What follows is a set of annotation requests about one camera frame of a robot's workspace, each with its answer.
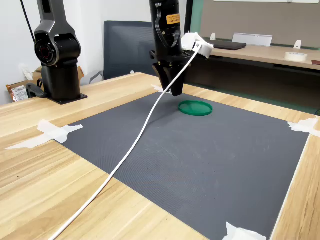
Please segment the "yellow label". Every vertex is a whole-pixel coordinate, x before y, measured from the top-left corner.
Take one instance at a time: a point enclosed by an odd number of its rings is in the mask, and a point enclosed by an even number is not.
[[[166,23],[168,25],[180,23],[180,14],[173,14],[173,15],[166,16]]]

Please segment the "desk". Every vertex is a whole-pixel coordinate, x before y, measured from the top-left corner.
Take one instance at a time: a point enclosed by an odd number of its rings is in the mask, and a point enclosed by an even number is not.
[[[308,54],[308,58],[306,61],[303,62],[285,60],[285,54],[287,52]],[[232,59],[241,59],[269,64],[279,64],[291,67],[320,70],[320,65],[313,65],[311,62],[312,60],[320,61],[320,51],[317,50],[293,49],[291,47],[283,46],[267,47],[247,45],[245,48],[235,51],[214,48],[212,50],[211,55]]]
[[[135,73],[81,92],[87,99],[58,105],[33,98],[0,107],[0,238],[46,239],[73,215],[108,174],[51,140],[33,149],[4,150],[38,136],[38,122],[58,127],[145,97],[160,86],[156,77]],[[297,123],[314,115],[190,85],[184,93]],[[320,236],[320,138],[310,136],[281,211],[273,239]],[[112,179],[63,232],[69,239],[205,239],[148,199]]]

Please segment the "cardboard box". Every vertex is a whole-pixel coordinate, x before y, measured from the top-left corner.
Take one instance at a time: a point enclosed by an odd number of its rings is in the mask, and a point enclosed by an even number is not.
[[[84,77],[84,72],[82,71],[81,67],[78,67],[78,77],[79,77],[79,83],[80,80]],[[25,99],[28,99],[28,95],[27,95],[27,89],[26,89],[26,85],[28,83],[33,83],[35,85],[38,84],[38,79],[41,79],[41,67],[39,67],[32,76],[33,80],[29,81],[29,80],[25,80],[25,81],[21,81],[18,83],[14,83],[11,85],[6,85],[6,89],[8,90],[12,100],[14,102],[19,102],[19,101],[23,101]]]

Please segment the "white cable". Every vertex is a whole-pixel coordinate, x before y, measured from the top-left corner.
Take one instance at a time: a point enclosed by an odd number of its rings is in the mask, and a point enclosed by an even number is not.
[[[65,222],[65,224],[63,224],[62,227],[59,228],[58,231],[56,231],[55,234],[53,234],[49,240],[55,240],[85,209],[86,207],[89,206],[89,204],[98,196],[98,194],[105,188],[105,186],[109,183],[109,181],[112,179],[112,177],[114,176],[114,174],[116,173],[116,171],[121,167],[121,165],[124,163],[124,161],[127,159],[127,157],[130,155],[130,153],[132,152],[132,150],[135,148],[136,144],[138,143],[139,139],[141,138],[142,134],[144,133],[146,126],[149,122],[149,119],[152,115],[152,113],[154,112],[158,102],[160,101],[160,99],[163,97],[163,95],[169,90],[169,88],[175,83],[175,81],[181,76],[181,74],[186,70],[186,68],[190,65],[190,63],[193,61],[193,59],[196,57],[196,55],[198,54],[200,48],[201,48],[202,44],[201,42],[197,42],[196,46],[194,47],[193,51],[194,54],[191,57],[191,59],[188,61],[188,63],[184,66],[184,68],[179,72],[179,74],[175,77],[175,79],[169,84],[169,86],[163,91],[163,93],[160,95],[160,97],[158,98],[158,100],[155,102],[155,104],[153,105],[153,108],[151,109],[149,116],[147,117],[143,128],[139,134],[139,136],[137,137],[137,139],[134,141],[132,147],[130,148],[130,150],[126,153],[126,155],[123,157],[123,159],[119,162],[119,164],[115,167],[115,169],[111,172],[111,174],[109,175],[109,177],[105,180],[105,182],[101,185],[101,187],[99,187],[99,189],[92,195],[92,197],[90,197],[90,199],[88,201],[85,202],[85,204],[72,216],[70,217],[70,219],[68,221]]]

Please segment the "white sign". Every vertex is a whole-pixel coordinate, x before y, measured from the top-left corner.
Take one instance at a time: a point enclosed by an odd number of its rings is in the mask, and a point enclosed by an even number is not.
[[[318,4],[319,0],[214,0],[215,2],[255,2],[255,3],[294,3]]]

